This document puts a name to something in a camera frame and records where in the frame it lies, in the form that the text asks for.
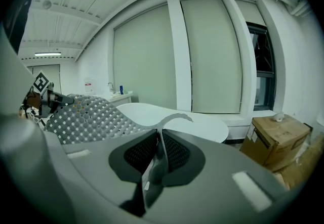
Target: white table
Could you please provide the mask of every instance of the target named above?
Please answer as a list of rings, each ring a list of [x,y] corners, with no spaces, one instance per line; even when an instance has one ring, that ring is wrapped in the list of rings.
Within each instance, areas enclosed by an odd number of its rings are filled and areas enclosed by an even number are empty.
[[[221,119],[215,116],[183,112],[143,103],[123,104],[117,106],[117,108],[132,121],[145,126],[155,125],[171,114],[185,113],[193,122],[180,118],[173,119],[164,128],[181,131],[218,143],[224,142],[228,136],[228,127]]]

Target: window frame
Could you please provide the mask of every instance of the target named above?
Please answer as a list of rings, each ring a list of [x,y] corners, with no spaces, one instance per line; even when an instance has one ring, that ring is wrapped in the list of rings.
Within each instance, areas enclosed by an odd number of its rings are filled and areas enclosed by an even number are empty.
[[[275,57],[273,53],[273,47],[270,39],[269,32],[265,26],[246,22],[249,33],[251,34],[264,34],[266,41],[268,42],[268,48],[271,57],[271,68],[272,72],[257,70],[257,77],[265,77],[270,79],[270,85],[267,86],[266,96],[265,96],[265,105],[254,105],[253,111],[264,111],[272,110],[275,100],[275,91],[276,91],[276,67],[275,67]]]

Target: ceiling light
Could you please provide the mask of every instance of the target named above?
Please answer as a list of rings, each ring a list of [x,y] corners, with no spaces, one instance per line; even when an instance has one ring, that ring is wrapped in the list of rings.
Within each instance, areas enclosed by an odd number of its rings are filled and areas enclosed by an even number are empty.
[[[60,52],[36,52],[35,56],[59,56]]]

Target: roller shade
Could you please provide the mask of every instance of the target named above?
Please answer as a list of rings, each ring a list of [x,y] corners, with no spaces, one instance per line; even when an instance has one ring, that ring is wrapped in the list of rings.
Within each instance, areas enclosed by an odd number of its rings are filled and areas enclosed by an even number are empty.
[[[236,3],[246,22],[266,26],[256,4],[241,0],[236,0]]]
[[[61,93],[60,65],[35,66],[33,67],[33,76],[36,77],[42,71],[50,82],[54,83],[53,91]]]
[[[185,0],[181,5],[191,57],[192,111],[238,113],[240,53],[222,0]]]
[[[176,109],[176,78],[169,10],[148,11],[115,30],[116,88],[133,91],[133,102]]]

